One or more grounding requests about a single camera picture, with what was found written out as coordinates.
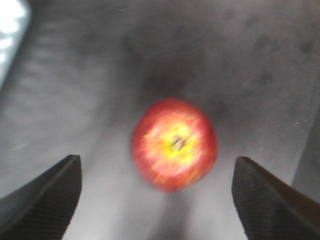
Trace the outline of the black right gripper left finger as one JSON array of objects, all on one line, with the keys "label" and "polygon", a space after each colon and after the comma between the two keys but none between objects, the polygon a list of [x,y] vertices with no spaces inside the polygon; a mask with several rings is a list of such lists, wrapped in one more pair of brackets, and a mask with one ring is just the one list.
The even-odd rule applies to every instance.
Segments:
[{"label": "black right gripper left finger", "polygon": [[2,240],[61,240],[82,191],[79,155],[68,155],[0,199]]}]

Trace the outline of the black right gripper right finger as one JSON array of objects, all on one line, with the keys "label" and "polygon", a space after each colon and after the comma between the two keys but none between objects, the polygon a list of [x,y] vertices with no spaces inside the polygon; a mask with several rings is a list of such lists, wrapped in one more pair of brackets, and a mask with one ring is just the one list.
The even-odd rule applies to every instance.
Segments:
[{"label": "black right gripper right finger", "polygon": [[320,205],[249,157],[235,160],[231,193],[249,240],[318,240]]}]

